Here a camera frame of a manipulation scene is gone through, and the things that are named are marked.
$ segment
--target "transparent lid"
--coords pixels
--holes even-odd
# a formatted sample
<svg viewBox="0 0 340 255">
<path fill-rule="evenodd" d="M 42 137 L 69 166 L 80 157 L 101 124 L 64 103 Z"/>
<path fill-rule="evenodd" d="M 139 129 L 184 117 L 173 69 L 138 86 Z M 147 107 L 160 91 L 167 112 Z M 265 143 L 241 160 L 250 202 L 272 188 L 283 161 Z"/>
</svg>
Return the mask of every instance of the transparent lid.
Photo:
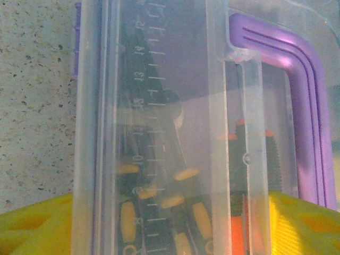
<svg viewBox="0 0 340 255">
<path fill-rule="evenodd" d="M 82 2 L 72 254 L 270 254 L 268 190 L 311 188 L 290 69 L 237 21 L 292 30 L 249 6 Z"/>
</svg>

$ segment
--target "speckled countertop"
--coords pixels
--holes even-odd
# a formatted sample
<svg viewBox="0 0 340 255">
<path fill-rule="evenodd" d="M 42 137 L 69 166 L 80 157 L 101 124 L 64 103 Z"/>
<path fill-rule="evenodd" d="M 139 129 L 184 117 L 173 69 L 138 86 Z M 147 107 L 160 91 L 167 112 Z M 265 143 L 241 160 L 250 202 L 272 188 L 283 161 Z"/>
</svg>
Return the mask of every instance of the speckled countertop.
<svg viewBox="0 0 340 255">
<path fill-rule="evenodd" d="M 74 2 L 0 0 L 0 214 L 72 191 Z"/>
</svg>

